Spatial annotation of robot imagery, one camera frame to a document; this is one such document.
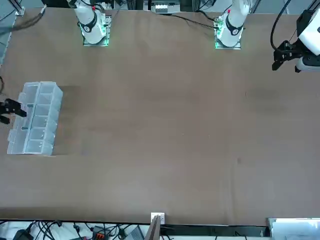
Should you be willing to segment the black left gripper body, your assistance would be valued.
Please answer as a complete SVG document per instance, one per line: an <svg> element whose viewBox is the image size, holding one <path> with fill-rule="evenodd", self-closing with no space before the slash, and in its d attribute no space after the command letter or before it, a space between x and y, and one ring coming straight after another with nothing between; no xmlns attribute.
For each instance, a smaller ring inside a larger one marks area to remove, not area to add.
<svg viewBox="0 0 320 240"><path fill-rule="evenodd" d="M288 43L288 58L298 59L304 55L304 45L301 41L295 41L294 43Z"/></svg>

